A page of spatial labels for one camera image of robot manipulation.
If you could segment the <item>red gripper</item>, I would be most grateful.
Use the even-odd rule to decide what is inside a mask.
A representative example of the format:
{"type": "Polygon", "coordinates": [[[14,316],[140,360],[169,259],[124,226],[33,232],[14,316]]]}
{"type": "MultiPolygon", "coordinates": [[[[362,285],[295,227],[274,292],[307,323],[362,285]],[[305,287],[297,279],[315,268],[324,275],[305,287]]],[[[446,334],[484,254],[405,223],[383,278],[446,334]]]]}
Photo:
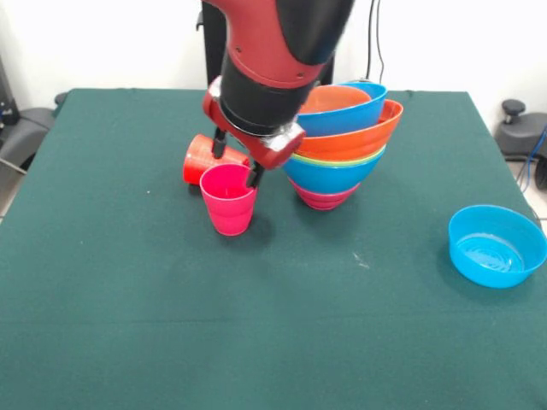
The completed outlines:
{"type": "Polygon", "coordinates": [[[221,76],[209,85],[202,107],[216,127],[211,149],[215,159],[224,155],[227,134],[231,134],[249,151],[254,160],[246,179],[246,187],[250,189],[258,188],[265,169],[275,169],[287,162],[305,137],[304,129],[296,120],[281,126],[271,135],[259,135],[237,126],[228,119],[227,109],[221,106],[221,76]]]}

